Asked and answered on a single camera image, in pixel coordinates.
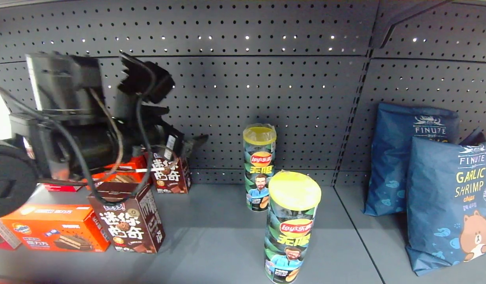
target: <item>lay's logo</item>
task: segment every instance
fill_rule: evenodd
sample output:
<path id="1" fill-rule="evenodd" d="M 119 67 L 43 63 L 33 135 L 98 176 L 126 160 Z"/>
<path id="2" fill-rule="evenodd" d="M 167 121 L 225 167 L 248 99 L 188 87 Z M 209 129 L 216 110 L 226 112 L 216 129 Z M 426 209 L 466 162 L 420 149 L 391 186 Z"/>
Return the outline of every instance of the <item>lay's logo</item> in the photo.
<path id="1" fill-rule="evenodd" d="M 279 230 L 288 237 L 302 237 L 311 231 L 313 220 L 294 219 L 288 220 L 279 225 Z"/>
<path id="2" fill-rule="evenodd" d="M 263 168 L 267 167 L 272 160 L 273 156 L 269 152 L 259 151 L 251 155 L 250 163 L 255 167 Z"/>

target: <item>barcode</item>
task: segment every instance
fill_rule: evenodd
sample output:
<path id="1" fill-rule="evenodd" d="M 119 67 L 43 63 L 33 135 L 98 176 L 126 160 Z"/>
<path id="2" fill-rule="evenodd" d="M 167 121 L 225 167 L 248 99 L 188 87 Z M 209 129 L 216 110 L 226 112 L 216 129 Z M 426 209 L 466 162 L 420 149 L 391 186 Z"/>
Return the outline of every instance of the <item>barcode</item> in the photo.
<path id="1" fill-rule="evenodd" d="M 173 135 L 169 135 L 168 142 L 166 143 L 166 147 L 168 147 L 169 149 L 173 149 L 175 147 L 175 142 L 176 142 L 176 137 L 174 137 Z M 167 160 L 171 160 L 171 155 L 172 155 L 171 151 L 169 150 L 164 151 L 164 157 Z"/>

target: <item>yellow lid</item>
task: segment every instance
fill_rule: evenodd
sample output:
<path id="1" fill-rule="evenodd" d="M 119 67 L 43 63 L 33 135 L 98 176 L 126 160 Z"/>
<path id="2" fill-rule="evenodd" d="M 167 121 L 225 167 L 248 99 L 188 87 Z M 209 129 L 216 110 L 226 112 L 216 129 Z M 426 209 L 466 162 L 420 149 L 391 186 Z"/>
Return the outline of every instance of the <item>yellow lid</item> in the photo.
<path id="1" fill-rule="evenodd" d="M 243 131 L 243 138 L 250 144 L 267 145 L 276 141 L 276 130 L 271 124 L 251 124 Z"/>
<path id="2" fill-rule="evenodd" d="M 281 207 L 303 211 L 318 205 L 322 190 L 305 174 L 280 171 L 269 181 L 269 195 Z"/>

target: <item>product packaging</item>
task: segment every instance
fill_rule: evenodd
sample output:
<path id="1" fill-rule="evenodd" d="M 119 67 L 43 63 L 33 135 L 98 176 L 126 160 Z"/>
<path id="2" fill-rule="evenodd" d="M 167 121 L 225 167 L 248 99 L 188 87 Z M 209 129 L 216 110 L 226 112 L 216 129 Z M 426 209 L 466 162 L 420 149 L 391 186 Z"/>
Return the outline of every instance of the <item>product packaging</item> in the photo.
<path id="1" fill-rule="evenodd" d="M 51 183 L 44 183 L 43 186 L 49 192 L 77 192 L 81 188 L 73 185 L 53 185 Z"/>
<path id="2" fill-rule="evenodd" d="M 131 194 L 136 186 L 104 182 L 97 190 L 105 200 L 114 202 Z M 103 205 L 93 194 L 88 199 L 116 250 L 158 252 L 165 234 L 150 185 L 146 185 L 135 197 L 115 206 Z"/>
<path id="3" fill-rule="evenodd" d="M 192 176 L 186 158 L 178 158 L 178 163 L 171 166 L 171 162 L 157 152 L 153 153 L 152 169 L 165 168 L 162 171 L 155 170 L 151 178 L 159 193 L 188 193 L 192 185 Z"/>
<path id="4" fill-rule="evenodd" d="M 32 250 L 104 252 L 110 245 L 87 204 L 26 204 L 0 220 Z"/>
<path id="5" fill-rule="evenodd" d="M 477 130 L 459 145 L 414 137 L 407 194 L 406 249 L 417 275 L 486 254 L 483 133 Z"/>
<path id="6" fill-rule="evenodd" d="M 0 249 L 16 250 L 20 240 L 0 221 Z"/>
<path id="7" fill-rule="evenodd" d="M 109 171 L 113 165 L 108 165 L 105 167 L 107 171 Z M 103 182 L 126 182 L 126 183 L 140 183 L 145 175 L 144 172 L 136 172 L 136 169 L 147 169 L 147 160 L 143 155 L 138 157 L 131 158 L 131 161 L 128 163 L 122 163 L 119 166 L 120 169 L 129 169 L 129 172 L 117 172 L 106 178 L 104 181 L 100 181 L 96 184 L 96 186 L 100 185 Z M 93 174 L 93 180 L 100 179 L 104 177 L 106 173 L 97 173 Z"/>
<path id="8" fill-rule="evenodd" d="M 246 205 L 266 211 L 269 180 L 274 176 L 276 130 L 270 124 L 251 124 L 243 131 Z"/>
<path id="9" fill-rule="evenodd" d="M 412 137 L 456 143 L 459 123 L 455 111 L 380 103 L 372 140 L 371 180 L 364 214 L 380 216 L 404 212 Z"/>
<path id="10" fill-rule="evenodd" d="M 287 284 L 302 266 L 322 190 L 309 176 L 281 171 L 270 180 L 269 193 L 264 266 L 271 281 Z"/>

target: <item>orange box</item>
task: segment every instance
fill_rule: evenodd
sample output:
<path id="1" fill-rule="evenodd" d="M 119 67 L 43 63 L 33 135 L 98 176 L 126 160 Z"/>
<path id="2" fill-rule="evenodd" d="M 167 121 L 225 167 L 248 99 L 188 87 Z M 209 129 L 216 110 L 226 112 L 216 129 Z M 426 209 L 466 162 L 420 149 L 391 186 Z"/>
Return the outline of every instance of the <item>orange box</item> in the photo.
<path id="1" fill-rule="evenodd" d="M 32 250 L 104 252 L 110 245 L 86 204 L 26 204 L 0 220 Z"/>
<path id="2" fill-rule="evenodd" d="M 113 167 L 112 165 L 108 165 L 105 168 L 110 170 Z M 144 158 L 143 155 L 138 156 L 138 157 L 133 157 L 131 158 L 131 161 L 128 163 L 122 163 L 119 166 L 120 168 L 127 168 L 127 169 L 146 169 L 147 168 L 147 160 Z M 93 180 L 97 180 L 102 178 L 106 173 L 97 173 L 93 174 L 92 178 Z M 106 178 L 104 181 L 100 181 L 99 183 L 96 184 L 96 186 L 101 185 L 103 182 L 128 182 L 128 183 L 140 183 L 144 177 L 145 173 L 144 172 L 135 172 L 135 171 L 130 171 L 130 172 L 118 172 L 115 174 L 112 174 L 108 178 Z"/>

